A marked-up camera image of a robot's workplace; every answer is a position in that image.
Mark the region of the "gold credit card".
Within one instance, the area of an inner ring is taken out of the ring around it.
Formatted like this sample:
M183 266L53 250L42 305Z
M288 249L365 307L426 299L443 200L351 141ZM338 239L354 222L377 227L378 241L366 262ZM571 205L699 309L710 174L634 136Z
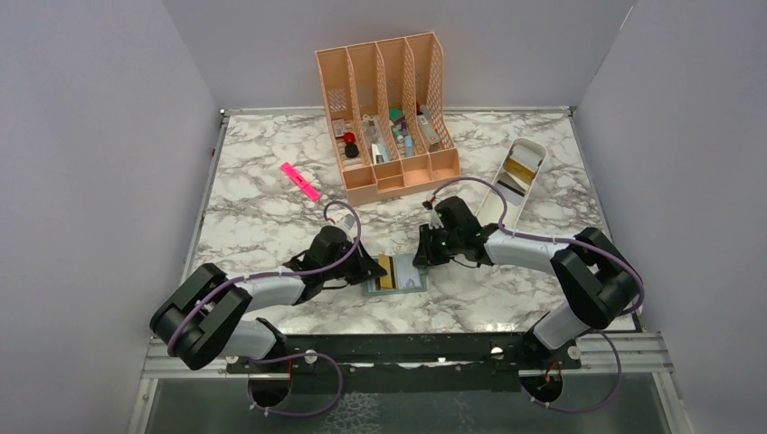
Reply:
M392 290L397 288L395 276L395 264L392 256L380 254L378 256L379 265L385 270L385 275L379 278L381 290Z

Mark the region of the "silver VIP credit card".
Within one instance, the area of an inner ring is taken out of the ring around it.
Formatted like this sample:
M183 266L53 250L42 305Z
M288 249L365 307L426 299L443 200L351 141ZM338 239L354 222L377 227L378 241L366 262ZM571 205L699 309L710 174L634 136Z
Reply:
M413 257L413 255L398 255L394 258L398 289L422 288L421 272L412 265Z

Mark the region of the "green card holder wallet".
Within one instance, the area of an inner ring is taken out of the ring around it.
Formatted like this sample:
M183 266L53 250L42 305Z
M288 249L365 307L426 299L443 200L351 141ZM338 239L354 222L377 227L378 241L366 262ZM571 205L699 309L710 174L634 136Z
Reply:
M361 285L363 296L386 296L406 293L426 292L428 289L428 270L413 266L414 253L397 255L379 254L377 262L387 272L381 278L368 280Z

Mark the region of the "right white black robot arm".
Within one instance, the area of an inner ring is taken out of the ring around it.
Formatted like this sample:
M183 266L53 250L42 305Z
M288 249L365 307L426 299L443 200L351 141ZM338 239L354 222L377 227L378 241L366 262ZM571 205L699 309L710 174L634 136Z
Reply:
M415 268L437 267L461 256L478 267L516 266L556 277L565 301L526 332L521 346L524 360L535 368L547 366L578 335L605 329L644 299L638 273L594 227L572 238L547 239L497 223L482 225L458 196L422 205L430 220L419 228Z

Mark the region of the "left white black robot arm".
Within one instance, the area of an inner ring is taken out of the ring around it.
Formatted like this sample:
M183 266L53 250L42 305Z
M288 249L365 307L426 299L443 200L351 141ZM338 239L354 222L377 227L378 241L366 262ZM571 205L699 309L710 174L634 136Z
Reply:
M157 309L151 332L170 356L196 371L222 355L246 355L263 371L284 359L284 337L269 321L244 321L266 307L303 304L338 280L343 287L387 276L357 240L337 226L323 227L310 246L274 270L230 278L204 263Z

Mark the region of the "black round stamp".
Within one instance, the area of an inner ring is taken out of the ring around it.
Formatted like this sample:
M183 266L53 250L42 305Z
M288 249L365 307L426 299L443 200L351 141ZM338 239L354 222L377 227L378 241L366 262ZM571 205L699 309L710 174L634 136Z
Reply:
M344 155L348 159L358 158L360 155L360 152L359 152L359 148L357 144L354 142L346 143L344 147Z

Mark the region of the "grey red stapler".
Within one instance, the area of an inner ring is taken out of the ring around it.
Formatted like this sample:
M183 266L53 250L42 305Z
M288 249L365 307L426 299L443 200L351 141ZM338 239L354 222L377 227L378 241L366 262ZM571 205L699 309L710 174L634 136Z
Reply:
M432 121L429 108L425 105L416 104L416 115L421 125L421 131L424 136L424 140L428 145L428 151L439 151L441 146L441 138Z

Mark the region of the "white oblong plastic tray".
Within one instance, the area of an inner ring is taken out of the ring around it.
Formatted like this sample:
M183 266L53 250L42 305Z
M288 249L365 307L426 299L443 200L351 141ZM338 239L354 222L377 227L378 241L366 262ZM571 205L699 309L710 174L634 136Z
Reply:
M509 229L515 229L547 158L548 152L543 145L525 138L514 140L491 182L504 200L488 190L477 208L478 221L482 225L497 223L505 203L507 213L503 223Z

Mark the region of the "pink highlighter marker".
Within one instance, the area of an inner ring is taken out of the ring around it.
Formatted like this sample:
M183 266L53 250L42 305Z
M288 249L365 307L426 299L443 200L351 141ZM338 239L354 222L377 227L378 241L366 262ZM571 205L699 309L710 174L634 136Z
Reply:
M306 195L310 201L317 202L320 199L320 192L291 163L283 163L280 166L280 169L304 193L304 195Z

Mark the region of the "green eraser block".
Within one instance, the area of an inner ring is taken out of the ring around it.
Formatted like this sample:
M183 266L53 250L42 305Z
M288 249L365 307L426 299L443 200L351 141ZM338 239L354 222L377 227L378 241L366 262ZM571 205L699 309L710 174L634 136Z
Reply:
M389 108L388 114L389 114L389 119L395 125L399 125L405 119L403 112L399 108Z

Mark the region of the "orange plastic desk organizer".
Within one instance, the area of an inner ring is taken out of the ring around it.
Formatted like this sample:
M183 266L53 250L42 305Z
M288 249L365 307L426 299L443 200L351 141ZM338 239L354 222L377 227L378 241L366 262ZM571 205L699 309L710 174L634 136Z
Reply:
M340 46L315 56L331 144L352 205L424 192L461 174L459 150L444 118L444 51L435 33ZM429 108L439 151L428 151L416 104ZM389 108L403 112L399 125L389 119ZM355 134L358 158L344 155L346 132ZM372 143L386 145L389 162L372 162Z

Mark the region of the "black metal base rail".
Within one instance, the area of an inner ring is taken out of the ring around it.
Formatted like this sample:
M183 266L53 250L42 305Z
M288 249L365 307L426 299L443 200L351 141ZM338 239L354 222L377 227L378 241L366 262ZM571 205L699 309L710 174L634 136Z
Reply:
M557 376L581 366L532 332L283 335L267 328L271 347L258 337L234 335L224 347L227 373L243 374L259 392L519 392L520 376Z

